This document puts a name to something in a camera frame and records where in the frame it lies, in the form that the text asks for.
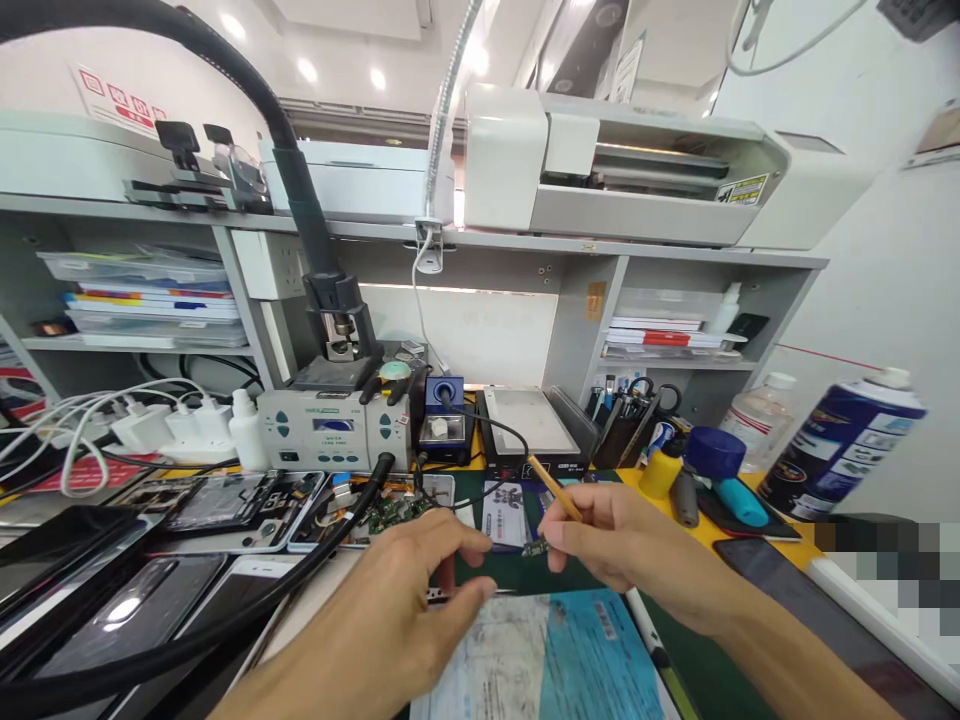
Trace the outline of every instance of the ceiling light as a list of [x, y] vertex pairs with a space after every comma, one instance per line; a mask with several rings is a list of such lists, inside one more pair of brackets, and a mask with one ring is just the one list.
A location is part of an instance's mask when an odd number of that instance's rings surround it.
[[233, 15], [227, 15], [223, 13], [220, 15], [220, 22], [223, 23], [223, 27], [226, 28], [227, 32], [233, 35], [237, 40], [246, 40], [247, 31], [243, 29], [243, 25], [240, 24], [240, 21], [237, 20]]
[[474, 75], [483, 77], [490, 69], [490, 53], [483, 45], [468, 45], [467, 63]]
[[373, 83], [373, 86], [377, 90], [386, 90], [387, 89], [387, 78], [384, 76], [382, 70], [373, 68], [370, 70], [370, 82]]
[[314, 83], [317, 81], [317, 69], [313, 66], [313, 63], [306, 58], [297, 60], [297, 70], [300, 71], [300, 74], [303, 75], [307, 82]]

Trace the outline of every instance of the wall socket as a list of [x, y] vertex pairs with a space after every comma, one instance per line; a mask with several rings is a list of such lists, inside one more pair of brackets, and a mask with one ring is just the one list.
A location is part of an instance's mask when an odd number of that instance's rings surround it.
[[299, 237], [234, 230], [233, 242], [251, 299], [286, 300], [305, 294], [307, 261]]

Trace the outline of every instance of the white dropper bottle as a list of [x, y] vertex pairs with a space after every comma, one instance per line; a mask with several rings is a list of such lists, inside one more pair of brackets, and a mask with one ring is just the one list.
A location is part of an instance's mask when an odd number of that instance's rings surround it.
[[237, 457], [246, 472], [263, 472], [270, 469], [270, 457], [260, 436], [260, 420], [257, 407], [243, 388], [233, 391], [233, 418], [230, 420], [230, 437], [237, 446]]
[[720, 301], [720, 307], [717, 308], [717, 314], [707, 322], [703, 331], [711, 335], [723, 335], [733, 325], [739, 313], [740, 283], [730, 283], [730, 287], [723, 294], [723, 300]]

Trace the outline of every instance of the scissors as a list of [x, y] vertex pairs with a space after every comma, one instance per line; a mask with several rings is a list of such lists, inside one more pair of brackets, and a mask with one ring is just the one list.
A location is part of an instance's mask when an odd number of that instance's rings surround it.
[[[647, 386], [642, 391], [637, 391], [637, 386], [641, 382], [646, 383]], [[659, 399], [663, 396], [664, 390], [673, 391], [675, 399], [673, 404], [670, 407], [663, 407], [660, 404]], [[656, 404], [656, 408], [659, 408], [665, 413], [676, 412], [680, 408], [680, 403], [683, 402], [683, 394], [680, 392], [680, 388], [678, 388], [676, 385], [671, 385], [670, 383], [664, 383], [658, 388], [656, 384], [653, 382], [653, 380], [651, 380], [648, 377], [636, 378], [632, 383], [630, 383], [630, 387], [627, 388], [627, 392], [625, 393], [625, 396], [627, 397], [628, 401], [631, 398], [635, 398], [635, 400], [633, 402], [630, 402], [630, 406], [627, 408], [627, 411], [624, 414], [624, 417], [636, 417], [641, 413], [641, 411], [644, 408], [649, 407], [649, 404], [653, 398], [657, 398], [658, 400]]]

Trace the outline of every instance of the green mat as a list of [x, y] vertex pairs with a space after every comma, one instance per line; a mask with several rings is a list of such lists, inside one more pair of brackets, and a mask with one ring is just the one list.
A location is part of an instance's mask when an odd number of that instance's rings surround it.
[[[599, 474], [606, 480], [620, 481], [614, 472]], [[483, 492], [485, 473], [458, 472], [454, 473], [454, 477], [457, 500], [476, 497]], [[532, 527], [536, 527], [540, 521], [539, 499], [536, 494], [525, 492], [523, 500], [527, 521]], [[483, 503], [474, 505], [477, 527], [482, 527], [482, 513]], [[457, 557], [457, 583], [463, 583], [475, 575], [489, 575], [497, 581], [500, 588], [515, 590], [518, 595], [542, 595], [603, 587], [575, 558], [570, 558], [564, 572], [550, 572], [545, 555], [522, 558], [519, 555], [491, 553], [478, 570]], [[646, 595], [643, 595], [643, 601], [701, 718], [776, 720], [773, 710], [715, 642], [676, 622]]]

